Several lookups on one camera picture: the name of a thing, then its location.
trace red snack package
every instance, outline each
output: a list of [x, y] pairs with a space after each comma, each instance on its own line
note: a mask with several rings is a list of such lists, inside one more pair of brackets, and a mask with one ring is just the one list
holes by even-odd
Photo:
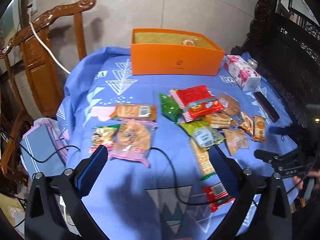
[[171, 89], [170, 94], [182, 110], [186, 122], [224, 109], [223, 105], [208, 91], [205, 85], [182, 90]]
[[217, 202], [209, 204], [209, 207], [212, 213], [216, 212], [219, 207], [235, 199], [232, 196], [228, 196], [228, 192], [226, 191], [226, 189], [224, 188], [221, 182], [216, 185], [213, 185], [212, 187], [203, 187], [202, 189], [207, 195], [208, 202], [218, 200]]

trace wooden chair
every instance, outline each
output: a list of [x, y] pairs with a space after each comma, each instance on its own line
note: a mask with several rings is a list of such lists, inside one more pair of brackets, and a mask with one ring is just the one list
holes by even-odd
[[[50, 48], [51, 43], [48, 39], [49, 25], [59, 17], [73, 15], [76, 44], [79, 59], [81, 60], [87, 56], [84, 43], [82, 12], [91, 9], [95, 5], [95, 1], [96, 0], [79, 0], [73, 4], [56, 6], [44, 12], [32, 22], [34, 29], [40, 39]], [[55, 62], [36, 40], [31, 27], [29, 25], [24, 27], [10, 39], [6, 47], [0, 50], [0, 59], [4, 59], [5, 61], [8, 76], [12, 83], [13, 93], [20, 108], [10, 135], [15, 140], [20, 141], [22, 130], [29, 129], [33, 124], [33, 120], [26, 111], [10, 67], [8, 54], [15, 46], [19, 46], [22, 52], [28, 83], [42, 116], [55, 116], [63, 99], [63, 92], [58, 85]], [[4, 176], [8, 179], [27, 185], [28, 176], [17, 170], [16, 151], [18, 147], [19, 146], [9, 138], [1, 159], [1, 169]]]

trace metal screw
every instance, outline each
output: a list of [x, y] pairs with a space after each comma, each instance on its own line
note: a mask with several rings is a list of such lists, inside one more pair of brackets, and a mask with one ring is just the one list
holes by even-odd
[[281, 179], [281, 175], [279, 173], [274, 173], [273, 176], [276, 178], [276, 179]]
[[73, 169], [66, 169], [64, 175], [70, 176], [73, 173]]
[[36, 174], [36, 176], [35, 176], [36, 179], [39, 179], [39, 178], [41, 178], [41, 177], [42, 177], [42, 173], [41, 173], [41, 172], [38, 172], [38, 173]]
[[244, 173], [245, 175], [249, 176], [249, 175], [252, 174], [252, 171], [251, 171], [250, 169], [248, 169], [248, 168], [245, 168], [245, 169], [243, 169], [243, 173]]

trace blue tablecloth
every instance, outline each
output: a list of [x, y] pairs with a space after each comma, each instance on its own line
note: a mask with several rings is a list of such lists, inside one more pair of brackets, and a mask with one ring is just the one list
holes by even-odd
[[[250, 116], [257, 114], [267, 118], [270, 125], [287, 126], [291, 120], [280, 99], [268, 82], [262, 78], [261, 91], [274, 106], [280, 119], [272, 123], [253, 96], [253, 91], [242, 92], [220, 68], [217, 76], [196, 75], [145, 75], [131, 74], [130, 50], [114, 47], [100, 49], [83, 59], [69, 75], [64, 91], [65, 98], [57, 112], [61, 130], [70, 137], [69, 144], [81, 148], [81, 152], [69, 150], [67, 167], [74, 168], [89, 157], [93, 127], [119, 123], [109, 119], [115, 103], [156, 104], [158, 128], [152, 145], [164, 150], [177, 171], [179, 193], [185, 201], [205, 202], [203, 186], [218, 183], [217, 175], [199, 181], [201, 174], [189, 146], [188, 135], [176, 124], [161, 115], [159, 93], [169, 89], [184, 89], [205, 84], [214, 95], [225, 92], [240, 103], [241, 109]], [[222, 151], [239, 165], [250, 167], [253, 173], [270, 176], [271, 165], [253, 156], [255, 149], [285, 154], [296, 148], [287, 136], [267, 132], [266, 143], [253, 142], [248, 136], [249, 150], [240, 149], [230, 157], [223, 142]], [[177, 201], [173, 188], [173, 174], [165, 157], [157, 151], [148, 155], [150, 168], [142, 163], [113, 159], [107, 162], [83, 203], [97, 224], [110, 239], [193, 239], [205, 240], [215, 230], [228, 212], [228, 203], [211, 213], [208, 205], [186, 206]], [[292, 179], [284, 180], [286, 189], [293, 186]], [[292, 202], [297, 194], [289, 194]], [[239, 230], [244, 232], [253, 217], [252, 205]]]

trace white cable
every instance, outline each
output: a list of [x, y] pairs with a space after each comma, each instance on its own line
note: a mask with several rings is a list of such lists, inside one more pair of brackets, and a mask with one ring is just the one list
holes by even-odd
[[52, 57], [52, 59], [55, 61], [55, 63], [57, 63], [57, 65], [62, 68], [65, 72], [67, 72], [68, 74], [70, 74], [70, 71], [67, 70], [57, 59], [56, 57], [53, 55], [53, 53], [51, 52], [51, 50], [43, 43], [43, 41], [41, 41], [41, 39], [39, 38], [39, 36], [36, 34], [36, 31], [31, 23], [31, 12], [29, 12], [29, 24], [31, 27], [31, 30], [33, 32], [33, 35], [36, 37], [36, 39], [40, 42], [40, 44], [46, 49], [46, 51], [50, 54], [50, 56]]
[[63, 206], [63, 215], [64, 215], [64, 219], [67, 223], [67, 215], [66, 215], [66, 207], [65, 206]]

